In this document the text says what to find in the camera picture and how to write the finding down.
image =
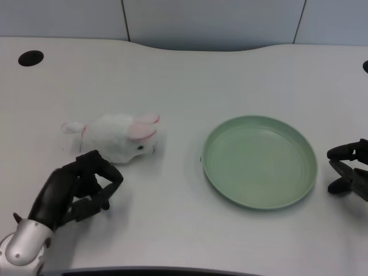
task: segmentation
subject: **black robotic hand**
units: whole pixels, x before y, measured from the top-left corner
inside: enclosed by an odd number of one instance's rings
[[[341,160],[358,160],[368,164],[368,141],[361,139],[359,142],[341,145],[327,152],[327,158],[333,169],[341,176],[328,186],[331,194],[353,191],[365,201],[368,201],[368,171],[359,168],[351,168]]]
[[[95,177],[111,181],[102,188]],[[76,161],[56,169],[48,178],[33,203],[28,219],[55,231],[65,223],[81,221],[110,208],[109,198],[118,189],[123,177],[98,151],[91,151]],[[14,214],[19,223],[21,217]]]

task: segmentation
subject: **robotic hand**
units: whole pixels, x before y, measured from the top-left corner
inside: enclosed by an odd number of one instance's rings
[[[333,169],[341,178],[333,181],[328,186],[331,194],[353,191],[365,201],[368,201],[368,171],[359,168],[352,169],[341,160],[358,160],[368,165],[368,141],[361,139],[359,142],[341,145],[327,152],[327,158]]]
[[[102,188],[95,174],[111,183]],[[38,275],[57,228],[72,220],[91,217],[101,209],[108,210],[109,198],[122,181],[120,172],[98,151],[56,169],[41,189],[28,218],[13,214],[18,227],[0,241],[0,276]]]

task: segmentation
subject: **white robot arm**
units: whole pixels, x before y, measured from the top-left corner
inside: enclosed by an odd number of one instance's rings
[[[111,181],[102,188],[95,174]],[[79,156],[55,170],[37,196],[28,218],[16,213],[15,233],[0,242],[0,276],[36,276],[42,269],[55,231],[110,208],[109,198],[123,177],[98,151]]]

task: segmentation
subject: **gray wall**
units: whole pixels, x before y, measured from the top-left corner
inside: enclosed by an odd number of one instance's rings
[[[293,43],[304,0],[124,0],[131,41],[236,51]]]
[[[293,42],[368,45],[368,0],[123,2],[126,18],[121,0],[0,0],[0,36],[130,35],[130,41],[151,47],[204,51]]]
[[[296,43],[368,45],[368,0],[307,0]]]
[[[128,40],[120,0],[0,0],[0,36]]]

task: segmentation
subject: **green plate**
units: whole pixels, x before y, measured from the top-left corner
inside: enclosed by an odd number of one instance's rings
[[[300,200],[317,177],[317,160],[303,135],[261,116],[219,125],[205,143],[202,164],[221,194],[256,209],[281,208]]]

